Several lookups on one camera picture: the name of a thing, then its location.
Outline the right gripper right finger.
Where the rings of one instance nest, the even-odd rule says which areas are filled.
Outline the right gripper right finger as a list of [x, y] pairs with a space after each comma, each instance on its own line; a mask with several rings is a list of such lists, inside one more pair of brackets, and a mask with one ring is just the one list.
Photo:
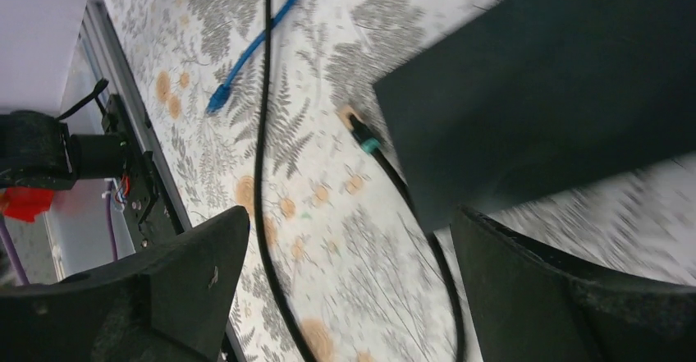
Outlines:
[[451, 236], [484, 360], [694, 360], [692, 286], [605, 268], [466, 207]]

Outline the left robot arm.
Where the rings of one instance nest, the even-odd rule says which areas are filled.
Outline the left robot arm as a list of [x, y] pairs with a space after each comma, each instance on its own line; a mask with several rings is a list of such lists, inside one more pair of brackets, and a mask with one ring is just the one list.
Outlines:
[[50, 209], [57, 191], [78, 180], [107, 179], [128, 193], [129, 143], [122, 133], [72, 134], [66, 119], [98, 99], [108, 87], [99, 80], [92, 92], [53, 117], [30, 110], [1, 115], [1, 215], [32, 223]]

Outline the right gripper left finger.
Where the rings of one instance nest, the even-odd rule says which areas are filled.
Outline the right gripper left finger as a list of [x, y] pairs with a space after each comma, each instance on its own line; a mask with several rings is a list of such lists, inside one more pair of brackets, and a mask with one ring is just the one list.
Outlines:
[[215, 361], [250, 238], [235, 206], [173, 239], [1, 292], [4, 361]]

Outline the black network switch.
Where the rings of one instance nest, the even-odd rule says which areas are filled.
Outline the black network switch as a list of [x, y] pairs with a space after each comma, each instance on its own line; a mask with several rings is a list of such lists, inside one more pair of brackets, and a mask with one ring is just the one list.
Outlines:
[[503, 0], [374, 84], [423, 231], [695, 149], [695, 0]]

